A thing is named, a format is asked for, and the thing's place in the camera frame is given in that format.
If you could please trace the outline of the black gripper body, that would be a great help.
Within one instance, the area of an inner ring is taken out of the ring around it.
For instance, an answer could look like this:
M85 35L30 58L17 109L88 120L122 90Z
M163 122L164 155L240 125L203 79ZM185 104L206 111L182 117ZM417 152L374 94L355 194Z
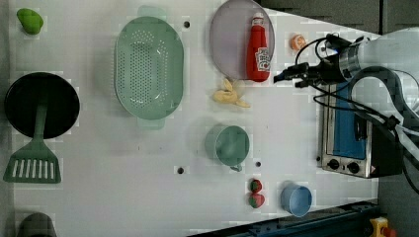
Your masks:
M323 59L315 66L310 66L308 62L295 64L276 75L273 82L292 81L293 79L300 79L300 82L295 84L297 88L333 85L346 81L340 71L337 58Z

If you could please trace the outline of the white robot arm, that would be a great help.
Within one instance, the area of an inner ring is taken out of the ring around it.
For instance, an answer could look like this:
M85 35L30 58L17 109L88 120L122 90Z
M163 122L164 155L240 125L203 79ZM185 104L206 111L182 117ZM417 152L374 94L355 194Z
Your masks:
M391 98L402 121L385 116L383 113L354 101L350 96L344 99L348 110L372 122L380 122L384 129L403 130L412 144L418 143L418 112L406 102L406 90L399 77L401 73L412 80L418 79L418 29L408 28L382 35L377 39L359 38L353 42L329 34L322 39L335 53L320 60L316 66L296 62L274 77L275 82L293 80L298 88L320 84L333 85L345 82L352 89L365 77L381 81Z

